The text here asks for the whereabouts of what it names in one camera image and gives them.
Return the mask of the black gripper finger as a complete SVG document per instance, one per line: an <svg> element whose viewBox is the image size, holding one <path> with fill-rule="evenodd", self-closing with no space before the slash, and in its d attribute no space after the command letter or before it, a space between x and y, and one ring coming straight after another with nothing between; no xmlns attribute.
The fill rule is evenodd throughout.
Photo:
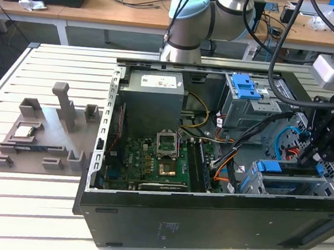
<svg viewBox="0 0 334 250"><path fill-rule="evenodd" d="M334 115L311 114L308 119L309 145L301 152L301 166L315 166L321 160L334 163Z"/></svg>
<svg viewBox="0 0 334 250"><path fill-rule="evenodd" d="M320 112L319 108L313 108L308 118L307 131L310 134L309 140L313 144L316 144L317 141Z"/></svg>

